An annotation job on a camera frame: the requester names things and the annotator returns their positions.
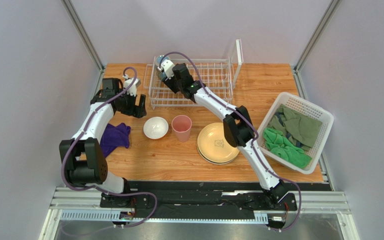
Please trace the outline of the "orange bowl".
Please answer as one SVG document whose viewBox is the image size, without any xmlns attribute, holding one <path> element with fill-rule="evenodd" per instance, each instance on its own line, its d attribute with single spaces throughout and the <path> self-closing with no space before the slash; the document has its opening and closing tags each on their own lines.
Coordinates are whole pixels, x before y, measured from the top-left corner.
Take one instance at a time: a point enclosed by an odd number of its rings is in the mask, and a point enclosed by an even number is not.
<svg viewBox="0 0 384 240">
<path fill-rule="evenodd" d="M 152 140 L 157 140 L 164 137 L 168 130 L 168 122 L 159 116 L 149 118 L 143 125 L 144 135 Z"/>
</svg>

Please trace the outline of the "blue butterfly mug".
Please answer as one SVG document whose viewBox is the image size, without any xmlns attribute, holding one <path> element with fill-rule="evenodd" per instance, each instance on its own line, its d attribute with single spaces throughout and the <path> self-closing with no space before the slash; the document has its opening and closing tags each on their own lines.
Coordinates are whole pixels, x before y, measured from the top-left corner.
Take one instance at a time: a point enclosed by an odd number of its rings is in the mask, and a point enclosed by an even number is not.
<svg viewBox="0 0 384 240">
<path fill-rule="evenodd" d="M 163 63 L 167 60 L 170 60 L 169 56 L 159 55 L 154 62 L 155 69 L 157 70 L 157 78 L 163 80 L 166 78 L 166 73 L 164 72 Z"/>
</svg>

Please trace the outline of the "white green-rimmed plate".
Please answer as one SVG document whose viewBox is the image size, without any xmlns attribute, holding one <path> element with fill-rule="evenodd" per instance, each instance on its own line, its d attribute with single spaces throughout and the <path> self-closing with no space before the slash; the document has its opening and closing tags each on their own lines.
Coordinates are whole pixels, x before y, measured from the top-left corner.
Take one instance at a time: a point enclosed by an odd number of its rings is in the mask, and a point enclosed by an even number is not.
<svg viewBox="0 0 384 240">
<path fill-rule="evenodd" d="M 239 154 L 239 150 L 236 148 L 197 148 L 199 154 L 209 163 L 215 165 L 225 165 L 232 162 Z"/>
</svg>

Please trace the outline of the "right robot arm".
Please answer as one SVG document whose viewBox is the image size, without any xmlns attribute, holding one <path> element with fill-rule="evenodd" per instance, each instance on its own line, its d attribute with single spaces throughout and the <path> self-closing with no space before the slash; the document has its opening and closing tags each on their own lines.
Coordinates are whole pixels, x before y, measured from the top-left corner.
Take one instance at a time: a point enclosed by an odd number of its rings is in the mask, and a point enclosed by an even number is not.
<svg viewBox="0 0 384 240">
<path fill-rule="evenodd" d="M 174 93 L 205 107 L 223 124 L 226 141 L 237 148 L 248 160 L 263 189 L 263 202 L 269 208 L 287 207 L 287 179 L 275 173 L 257 143 L 259 134 L 253 126 L 248 110 L 223 100 L 207 87 L 201 78 L 194 80 L 186 64 L 174 64 L 170 60 L 160 63 L 158 70 L 164 76 L 162 82 Z"/>
</svg>

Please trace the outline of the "yellow plate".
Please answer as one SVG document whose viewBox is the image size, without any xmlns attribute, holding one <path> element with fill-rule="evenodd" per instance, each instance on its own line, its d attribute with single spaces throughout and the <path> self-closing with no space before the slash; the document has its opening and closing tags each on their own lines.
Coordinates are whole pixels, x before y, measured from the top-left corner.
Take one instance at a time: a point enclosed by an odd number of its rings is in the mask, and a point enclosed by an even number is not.
<svg viewBox="0 0 384 240">
<path fill-rule="evenodd" d="M 222 148 L 228 149 L 232 147 L 224 136 L 224 127 L 223 123 L 215 122 L 205 126 L 199 133 L 196 140 L 197 148 Z"/>
</svg>

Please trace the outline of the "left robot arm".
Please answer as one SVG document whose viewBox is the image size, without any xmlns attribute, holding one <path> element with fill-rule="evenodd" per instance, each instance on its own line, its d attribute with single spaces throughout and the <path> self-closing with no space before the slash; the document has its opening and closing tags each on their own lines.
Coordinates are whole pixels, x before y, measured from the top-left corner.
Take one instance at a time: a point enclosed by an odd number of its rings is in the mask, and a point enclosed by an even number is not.
<svg viewBox="0 0 384 240">
<path fill-rule="evenodd" d="M 135 118 L 144 117 L 146 96 L 140 95 L 136 104 L 138 78 L 105 78 L 91 99 L 89 112 L 81 128 L 72 138 L 59 144 L 62 162 L 61 176 L 74 191 L 98 189 L 105 194 L 124 194 L 126 180 L 108 169 L 101 148 L 101 139 L 109 121 L 116 112 Z"/>
</svg>

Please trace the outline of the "pink plastic cup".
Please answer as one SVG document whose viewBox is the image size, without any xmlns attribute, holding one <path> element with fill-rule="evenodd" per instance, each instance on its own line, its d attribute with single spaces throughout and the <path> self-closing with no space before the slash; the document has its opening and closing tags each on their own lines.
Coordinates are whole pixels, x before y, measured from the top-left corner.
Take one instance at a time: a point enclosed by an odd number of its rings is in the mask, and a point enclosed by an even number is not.
<svg viewBox="0 0 384 240">
<path fill-rule="evenodd" d="M 186 115 L 177 115 L 171 121 L 171 127 L 177 139 L 184 143 L 190 139 L 192 120 Z"/>
</svg>

